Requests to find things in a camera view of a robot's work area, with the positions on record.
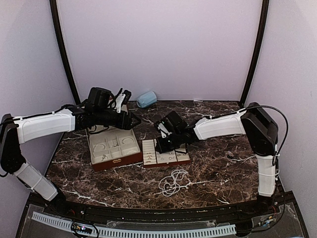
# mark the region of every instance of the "white cable tray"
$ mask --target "white cable tray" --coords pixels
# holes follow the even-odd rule
[[[33,212],[32,220],[46,224],[57,229],[72,232],[70,227],[72,221],[69,219],[56,218],[50,215],[45,215],[38,212]],[[94,227],[82,224],[93,230],[90,237],[97,237]],[[120,230],[96,226],[99,231],[100,238],[212,238],[222,237],[236,234],[236,226],[228,225],[223,227],[205,228],[197,230],[185,231],[134,231],[134,230]]]

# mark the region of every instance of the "blue object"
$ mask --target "blue object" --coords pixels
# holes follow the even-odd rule
[[[157,96],[153,91],[147,92],[142,94],[140,97],[137,98],[137,105],[139,108],[146,108],[153,103],[157,102]]]

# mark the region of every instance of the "brown marble surface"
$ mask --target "brown marble surface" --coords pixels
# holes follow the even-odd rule
[[[170,111],[177,111],[187,122],[204,115],[235,111],[235,102],[158,102],[139,109],[134,102],[130,111],[142,118],[134,128],[142,139],[159,136],[154,122]],[[142,163],[94,172],[85,131],[66,133],[49,167],[47,177],[59,186],[69,201],[100,206],[142,209],[179,209],[216,206],[256,198],[257,163],[246,136],[223,136],[189,146],[192,163],[175,167],[145,169]],[[188,175],[179,182],[183,187],[171,197],[162,195],[159,181],[176,169]]]

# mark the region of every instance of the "wire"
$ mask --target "wire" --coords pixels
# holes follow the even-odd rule
[[[104,132],[104,131],[108,130],[108,129],[109,129],[109,126],[108,126],[107,128],[105,128],[105,129],[102,129],[102,130],[99,130],[99,131],[96,131],[96,129],[95,129],[94,131],[92,131],[92,132],[89,132],[89,134],[90,134],[90,135],[99,134],[99,133],[101,133],[101,132]]]
[[[188,144],[185,143],[185,152],[183,152],[183,151],[177,151],[177,150],[175,150],[175,152],[176,152],[176,153],[180,153],[180,154],[188,154]]]
[[[285,115],[282,111],[280,111],[279,109],[277,109],[277,108],[275,108],[275,107],[272,107],[272,106],[264,106],[264,105],[261,106],[261,105],[259,105],[259,106],[247,107],[247,108],[244,108],[244,109],[240,110],[239,112],[244,112],[244,111],[247,111],[247,110],[250,110],[250,109],[256,109],[256,108],[269,108],[269,109],[273,109],[273,110],[277,111],[278,113],[280,113],[280,114],[283,116],[283,118],[284,118],[284,120],[285,120],[285,123],[286,123],[286,131],[285,131],[284,138],[283,138],[282,143],[281,143],[281,145],[280,145],[278,151],[276,152],[276,154],[275,154],[275,156],[274,156],[274,158],[273,158],[273,161],[272,161],[272,165],[275,166],[276,163],[277,163],[277,160],[278,160],[276,157],[279,156],[279,154],[280,154],[280,152],[281,152],[281,149],[282,149],[282,147],[283,147],[283,145],[284,145],[284,143],[285,143],[286,137],[287,137],[287,135],[288,135],[288,128],[289,128],[288,120],[287,120],[287,118],[286,118],[286,115]]]
[[[97,126],[96,125],[94,125],[94,128],[95,129],[93,131],[89,131],[89,134],[92,133],[92,132],[95,132],[97,130]]]
[[[26,117],[20,117],[20,118],[13,118],[11,117],[11,120],[5,120],[3,121],[2,123],[0,123],[0,126],[4,125],[4,124],[9,124],[11,122],[14,122],[14,121],[17,121],[17,120],[24,120],[24,119],[29,119],[29,118],[36,118],[36,117],[41,117],[41,116],[47,116],[47,115],[51,115],[51,114],[55,114],[55,113],[58,113],[60,112],[61,110],[69,107],[69,106],[72,106],[71,104],[66,104],[66,105],[63,105],[60,109],[54,111],[54,112],[50,112],[50,113],[41,113],[41,114],[35,114],[35,115],[31,115],[31,116],[26,116]]]
[[[116,106],[117,106],[117,101],[116,101],[116,98],[115,98],[115,96],[114,96],[114,94],[113,93],[110,93],[110,95],[111,95],[111,97],[112,97],[112,101],[108,104],[108,107],[110,107],[110,108],[115,108]]]
[[[117,95],[114,97],[115,99],[117,99],[119,97],[119,95],[122,93],[123,88],[120,88],[119,92],[117,93]]]
[[[94,224],[91,224],[93,227],[94,227],[94,229],[96,230],[96,233],[97,233],[97,238],[99,237],[99,231],[98,231],[98,229],[97,229],[97,227],[94,225]],[[73,232],[76,234],[75,236],[76,237],[78,237],[78,238],[82,238],[82,237],[90,237],[90,235],[89,236],[86,236],[86,235],[81,235],[81,234],[79,234],[79,233],[77,233],[77,231],[76,230],[73,230]]]
[[[268,227],[268,228],[266,228],[266,229],[264,229],[264,230],[257,230],[257,231],[253,231],[253,229],[254,229],[254,228],[257,228],[258,226],[253,226],[252,228],[250,228],[250,229],[248,229],[248,230],[237,230],[236,232],[237,232],[237,233],[247,233],[247,232],[249,232],[249,233],[259,233],[259,232],[268,231],[268,230],[270,230],[271,228],[273,228],[274,226],[276,226],[276,224],[282,219],[282,217],[283,217],[283,215],[284,215],[284,213],[285,213],[285,206],[286,206],[285,191],[283,192],[283,196],[284,196],[284,204],[283,204],[283,212],[282,212],[282,215],[275,221],[275,223],[274,223],[272,226],[270,226],[270,227]]]
[[[8,174],[9,174],[8,172],[6,172],[5,175],[1,175],[1,174],[0,174],[0,177],[1,177],[1,178],[5,178]]]
[[[275,155],[273,157],[273,160],[272,160],[272,165],[275,166],[278,163],[278,156],[279,156],[279,154],[281,152],[281,149],[283,148],[283,145],[285,143],[286,137],[288,135],[288,128],[289,128],[289,124],[288,124],[288,120],[286,118],[286,115],[282,111],[280,111],[279,109],[277,109],[275,107],[272,107],[272,106],[258,105],[258,106],[246,107],[246,108],[243,108],[243,109],[238,110],[236,112],[218,115],[218,116],[212,117],[211,119],[217,119],[217,118],[233,115],[233,114],[236,114],[236,113],[241,113],[241,112],[244,112],[244,111],[247,111],[247,110],[251,110],[251,109],[256,109],[256,108],[269,108],[269,109],[275,110],[275,111],[277,111],[278,113],[280,113],[283,116],[283,118],[285,120],[285,123],[286,123],[286,131],[285,131],[284,138],[282,140],[282,143],[281,143],[278,151],[275,153]]]
[[[80,219],[80,218],[78,218],[78,217],[70,217],[70,216],[63,215],[63,214],[59,213],[58,211],[56,211],[54,208],[52,208],[49,204],[46,204],[46,205],[47,205],[51,210],[53,210],[55,213],[59,214],[61,217],[68,218],[68,219],[71,219],[71,220],[75,218],[75,219],[77,219],[78,221],[82,221],[82,222],[84,222],[84,223],[86,223],[86,224],[89,224],[90,226],[92,226],[93,228],[95,228],[95,231],[96,231],[96,233],[97,233],[96,238],[99,238],[99,231],[98,231],[97,227],[96,227],[92,222],[85,221],[84,219]]]
[[[78,104],[79,107],[84,106],[88,102],[88,99],[85,99],[82,103]]]
[[[69,211],[72,212],[76,216],[76,212],[73,209],[70,209]]]

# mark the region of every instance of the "lavender wall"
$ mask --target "lavender wall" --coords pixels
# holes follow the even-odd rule
[[[271,1],[261,55],[248,102],[285,112],[289,137],[281,178],[293,190],[311,237],[317,237],[317,2]],[[276,117],[278,124],[283,119]]]
[[[49,112],[72,103],[49,1],[0,1],[0,83],[1,117]],[[59,138],[30,141],[22,153],[44,173]],[[15,237],[28,194],[15,177],[0,178],[0,237]]]
[[[261,0],[58,1],[81,100],[92,86],[239,100]]]

